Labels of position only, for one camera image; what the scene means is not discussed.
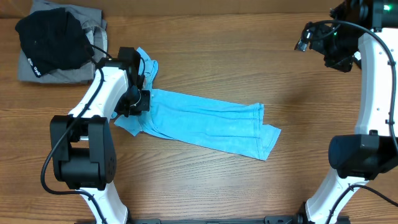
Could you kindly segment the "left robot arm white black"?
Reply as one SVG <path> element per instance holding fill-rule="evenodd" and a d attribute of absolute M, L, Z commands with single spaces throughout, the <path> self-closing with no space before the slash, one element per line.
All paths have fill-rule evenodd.
<path fill-rule="evenodd" d="M 114 184 L 117 159 L 109 122 L 114 114 L 128 118 L 149 111 L 145 69 L 141 56 L 102 58 L 79 104 L 50 122 L 52 150 L 46 161 L 68 194 L 84 198 L 95 223 L 132 223 Z"/>

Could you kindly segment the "light blue t-shirt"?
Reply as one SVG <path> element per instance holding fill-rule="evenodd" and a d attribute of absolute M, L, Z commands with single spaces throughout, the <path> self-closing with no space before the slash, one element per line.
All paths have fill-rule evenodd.
<path fill-rule="evenodd" d="M 159 64 L 142 48 L 137 51 L 142 57 L 139 70 L 146 78 L 144 88 L 150 92 L 150 110 L 139 116 L 119 116 L 116 126 L 133 136 L 145 132 L 262 161 L 268 158 L 281 130 L 264 124 L 263 104 L 241 105 L 155 89 Z"/>

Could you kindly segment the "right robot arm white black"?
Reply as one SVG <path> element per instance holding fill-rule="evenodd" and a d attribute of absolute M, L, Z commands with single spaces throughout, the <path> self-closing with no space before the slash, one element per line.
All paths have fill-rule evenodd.
<path fill-rule="evenodd" d="M 344 0 L 325 21 L 309 22 L 295 46 L 323 55 L 325 66 L 361 69 L 353 134 L 330 141 L 330 170 L 294 223 L 348 223 L 340 212 L 359 189 L 397 166 L 397 2 Z"/>

